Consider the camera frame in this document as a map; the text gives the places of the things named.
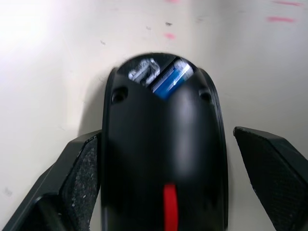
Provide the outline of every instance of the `pink mark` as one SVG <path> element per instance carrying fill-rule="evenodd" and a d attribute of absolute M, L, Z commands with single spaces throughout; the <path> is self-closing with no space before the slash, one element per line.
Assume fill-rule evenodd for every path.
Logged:
<path fill-rule="evenodd" d="M 285 17 L 268 17 L 269 22 L 286 22 L 286 23 L 294 23 L 295 20 L 293 18 L 285 18 Z"/>
<path fill-rule="evenodd" d="M 292 2 L 292 1 L 273 1 L 277 4 L 290 5 L 290 6 L 302 6 L 303 4 L 300 2 Z"/>
<path fill-rule="evenodd" d="M 172 34 L 172 33 L 165 33 L 164 35 L 165 35 L 165 37 L 168 38 L 168 39 L 175 39 L 175 37 L 176 37 L 176 36 L 175 36 L 174 34 Z"/>
<path fill-rule="evenodd" d="M 180 0 L 166 0 L 166 1 L 172 2 L 172 3 L 178 3 L 178 2 L 180 2 Z"/>

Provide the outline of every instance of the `black fabric pad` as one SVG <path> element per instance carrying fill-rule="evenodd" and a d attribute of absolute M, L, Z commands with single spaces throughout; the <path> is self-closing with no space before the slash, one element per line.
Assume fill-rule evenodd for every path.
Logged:
<path fill-rule="evenodd" d="M 76 231 L 88 231 L 96 198 L 100 189 L 98 179 L 97 137 L 89 141 L 67 177 L 62 200 Z"/>
<path fill-rule="evenodd" d="M 282 137 L 241 127 L 234 129 L 234 136 L 252 187 L 275 229 L 307 230 L 308 161 Z"/>

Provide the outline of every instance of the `white surface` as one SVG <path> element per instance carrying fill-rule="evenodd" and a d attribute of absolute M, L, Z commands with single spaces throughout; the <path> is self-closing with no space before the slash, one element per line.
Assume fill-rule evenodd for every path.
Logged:
<path fill-rule="evenodd" d="M 296 21 L 270 23 L 268 16 Z M 111 68 L 166 51 L 202 67 L 218 89 L 229 230 L 273 231 L 232 130 L 283 136 L 308 157 L 307 41 L 307 6 L 270 0 L 0 0 L 0 229 L 65 145 L 101 128 Z M 92 231 L 100 227 L 98 211 Z"/>

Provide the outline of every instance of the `black plastic casing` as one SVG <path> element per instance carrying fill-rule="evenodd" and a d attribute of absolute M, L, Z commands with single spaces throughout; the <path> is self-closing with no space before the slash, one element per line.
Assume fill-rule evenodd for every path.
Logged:
<path fill-rule="evenodd" d="M 107 81 L 102 132 L 102 220 L 108 231 L 164 230 L 163 188 L 177 187 L 179 231 L 222 231 L 228 225 L 228 165 L 215 86 L 194 75 L 168 100 L 128 78 L 141 59 L 161 73 L 178 57 L 141 55 Z"/>

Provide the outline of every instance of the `blue battery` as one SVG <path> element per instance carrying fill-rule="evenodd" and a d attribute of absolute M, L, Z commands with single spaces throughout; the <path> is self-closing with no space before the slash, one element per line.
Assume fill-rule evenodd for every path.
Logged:
<path fill-rule="evenodd" d="M 192 67 L 184 60 L 177 60 L 152 87 L 152 92 L 165 100 L 192 75 Z"/>

